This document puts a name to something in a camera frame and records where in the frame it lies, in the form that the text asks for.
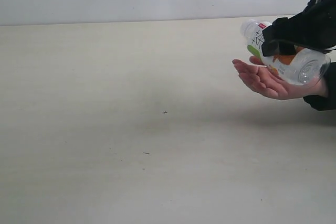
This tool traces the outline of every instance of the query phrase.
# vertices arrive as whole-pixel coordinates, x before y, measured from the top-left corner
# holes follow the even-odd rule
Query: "water bottle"
[[[241,34],[247,40],[247,49],[258,57],[269,71],[285,82],[297,86],[316,84],[330,65],[330,58],[314,50],[303,48],[292,56],[263,56],[261,46],[264,43],[263,30],[272,25],[253,19],[242,24]]]

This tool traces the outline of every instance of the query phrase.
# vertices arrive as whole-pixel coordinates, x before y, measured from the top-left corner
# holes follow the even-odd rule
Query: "bottle label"
[[[272,57],[264,57],[262,53],[262,45],[265,42],[263,30],[270,26],[270,22],[262,22],[260,23],[256,29],[254,30],[253,36],[247,43],[247,50],[258,57],[265,66],[269,68],[269,70],[277,75],[283,76],[285,75],[286,69],[294,60],[295,55],[293,56],[272,56]]]

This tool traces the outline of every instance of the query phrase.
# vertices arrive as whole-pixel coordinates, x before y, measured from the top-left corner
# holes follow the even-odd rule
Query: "hand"
[[[248,65],[241,60],[233,60],[232,63],[240,79],[253,92],[276,100],[298,99],[308,95],[328,97],[328,89],[323,79],[309,88],[294,86],[273,75],[257,57],[250,57],[250,62],[257,66]]]

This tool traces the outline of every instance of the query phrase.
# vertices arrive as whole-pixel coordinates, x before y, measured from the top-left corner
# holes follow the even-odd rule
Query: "black sleeve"
[[[318,95],[310,95],[304,97],[304,101],[313,109],[318,111],[336,110],[336,62],[330,64],[329,69],[324,75],[328,87],[328,98],[320,97]]]

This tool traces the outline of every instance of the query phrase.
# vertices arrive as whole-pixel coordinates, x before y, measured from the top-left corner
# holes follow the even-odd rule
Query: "tabletop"
[[[0,27],[1,223],[334,224],[335,112],[242,84],[245,19]]]

